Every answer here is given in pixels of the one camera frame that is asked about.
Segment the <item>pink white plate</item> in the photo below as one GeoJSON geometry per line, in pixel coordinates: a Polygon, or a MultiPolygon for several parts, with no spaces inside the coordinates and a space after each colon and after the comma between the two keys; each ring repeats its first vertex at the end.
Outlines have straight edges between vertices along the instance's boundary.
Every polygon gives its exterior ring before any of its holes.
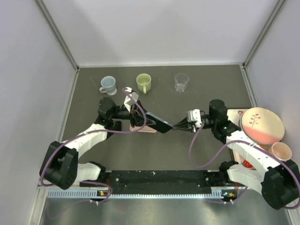
{"type": "Polygon", "coordinates": [[[285,135],[285,127],[279,116],[261,107],[247,109],[241,115],[240,127],[251,140],[262,145],[279,142],[285,135]]]}

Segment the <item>white tray with strawberries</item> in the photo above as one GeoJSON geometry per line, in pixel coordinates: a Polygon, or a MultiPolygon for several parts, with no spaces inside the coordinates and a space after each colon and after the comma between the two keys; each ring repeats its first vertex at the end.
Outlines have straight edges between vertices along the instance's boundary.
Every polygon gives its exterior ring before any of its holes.
{"type": "MultiPolygon", "coordinates": [[[[241,128],[240,125],[240,119],[242,114],[246,111],[247,109],[228,109],[227,110],[227,116],[228,119],[234,123],[236,126],[241,128]]],[[[249,168],[251,170],[256,170],[242,155],[240,155],[238,152],[232,149],[233,153],[233,158],[234,161],[238,162],[239,164],[242,164],[244,167],[249,168]]]]}

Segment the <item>green mug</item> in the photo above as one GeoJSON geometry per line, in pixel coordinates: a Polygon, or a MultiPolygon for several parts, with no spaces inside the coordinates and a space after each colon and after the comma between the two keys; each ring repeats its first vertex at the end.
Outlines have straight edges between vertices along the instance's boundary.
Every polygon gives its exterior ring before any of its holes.
{"type": "Polygon", "coordinates": [[[136,83],[138,90],[143,94],[147,94],[151,89],[151,76],[149,74],[139,74],[136,83]]]}

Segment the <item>pink mug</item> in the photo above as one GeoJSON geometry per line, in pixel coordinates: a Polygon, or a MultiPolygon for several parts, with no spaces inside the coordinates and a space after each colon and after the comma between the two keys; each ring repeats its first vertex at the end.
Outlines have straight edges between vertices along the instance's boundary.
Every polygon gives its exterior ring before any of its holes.
{"type": "Polygon", "coordinates": [[[292,157],[292,150],[287,144],[283,142],[276,142],[272,144],[270,153],[272,153],[276,158],[282,161],[287,161],[292,157]]]}

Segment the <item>orange patterned bowl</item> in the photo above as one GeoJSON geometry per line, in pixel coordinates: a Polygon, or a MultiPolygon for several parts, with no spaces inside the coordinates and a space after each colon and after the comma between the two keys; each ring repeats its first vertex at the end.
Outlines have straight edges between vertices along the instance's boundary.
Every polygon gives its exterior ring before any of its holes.
{"type": "Polygon", "coordinates": [[[268,149],[267,149],[264,145],[260,145],[260,144],[259,144],[259,146],[260,146],[262,149],[264,149],[265,151],[268,151],[268,149]]]}

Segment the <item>light blue footed cup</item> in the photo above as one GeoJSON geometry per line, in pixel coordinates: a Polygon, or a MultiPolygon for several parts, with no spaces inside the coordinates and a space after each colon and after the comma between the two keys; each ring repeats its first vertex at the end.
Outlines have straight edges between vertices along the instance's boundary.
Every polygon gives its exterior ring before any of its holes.
{"type": "Polygon", "coordinates": [[[115,95],[117,93],[116,80],[112,76],[106,76],[101,80],[99,91],[107,95],[115,95]]]}

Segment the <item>clear glass tumbler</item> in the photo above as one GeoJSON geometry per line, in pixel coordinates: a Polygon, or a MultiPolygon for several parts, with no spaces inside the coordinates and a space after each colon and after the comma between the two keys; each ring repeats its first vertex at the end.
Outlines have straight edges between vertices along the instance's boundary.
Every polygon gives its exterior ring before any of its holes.
{"type": "Polygon", "coordinates": [[[187,88],[189,77],[187,74],[177,74],[174,78],[175,81],[175,89],[177,92],[184,92],[187,88]]]}

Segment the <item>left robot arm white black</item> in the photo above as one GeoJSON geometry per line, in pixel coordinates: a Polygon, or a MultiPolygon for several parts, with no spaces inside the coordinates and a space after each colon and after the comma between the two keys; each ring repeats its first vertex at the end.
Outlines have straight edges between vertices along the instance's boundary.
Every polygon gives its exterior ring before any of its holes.
{"type": "Polygon", "coordinates": [[[79,159],[95,145],[108,140],[114,134],[123,134],[122,120],[130,121],[141,130],[146,126],[148,113],[142,103],[132,95],[122,105],[116,105],[104,97],[98,104],[98,115],[94,123],[72,139],[52,142],[40,168],[40,183],[44,187],[55,185],[63,190],[75,183],[92,182],[101,186],[106,182],[106,168],[89,161],[80,164],[79,159]]]}

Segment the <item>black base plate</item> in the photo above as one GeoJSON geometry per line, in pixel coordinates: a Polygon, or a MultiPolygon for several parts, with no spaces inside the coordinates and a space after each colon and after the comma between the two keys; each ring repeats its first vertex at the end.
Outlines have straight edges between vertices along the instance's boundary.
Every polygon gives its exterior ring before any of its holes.
{"type": "Polygon", "coordinates": [[[107,171],[96,182],[108,184],[116,194],[205,194],[217,187],[237,194],[243,187],[207,170],[107,171]]]}

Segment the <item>dark phone blue edge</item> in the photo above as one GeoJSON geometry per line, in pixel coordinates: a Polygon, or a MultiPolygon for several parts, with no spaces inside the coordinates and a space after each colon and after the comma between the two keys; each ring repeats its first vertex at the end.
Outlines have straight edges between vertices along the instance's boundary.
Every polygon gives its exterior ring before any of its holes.
{"type": "Polygon", "coordinates": [[[171,123],[165,121],[164,119],[162,119],[158,116],[156,116],[156,119],[157,119],[156,125],[149,126],[150,128],[153,128],[153,129],[155,129],[156,131],[158,131],[162,134],[164,134],[164,133],[166,133],[166,132],[173,129],[173,125],[171,123]]]}

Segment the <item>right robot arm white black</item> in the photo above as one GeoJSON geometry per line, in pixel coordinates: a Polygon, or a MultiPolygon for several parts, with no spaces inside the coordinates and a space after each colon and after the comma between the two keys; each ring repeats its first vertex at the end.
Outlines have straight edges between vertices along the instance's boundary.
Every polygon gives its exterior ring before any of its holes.
{"type": "Polygon", "coordinates": [[[227,107],[222,100],[210,101],[208,114],[199,109],[188,111],[186,118],[173,128],[191,131],[195,135],[203,129],[210,129],[223,143],[222,150],[225,147],[232,149],[254,167],[252,170],[235,161],[223,162],[218,177],[223,185],[237,182],[251,188],[276,210],[290,209],[288,204],[300,198],[300,173],[296,163],[290,159],[281,161],[251,141],[228,119],[227,107]]]}

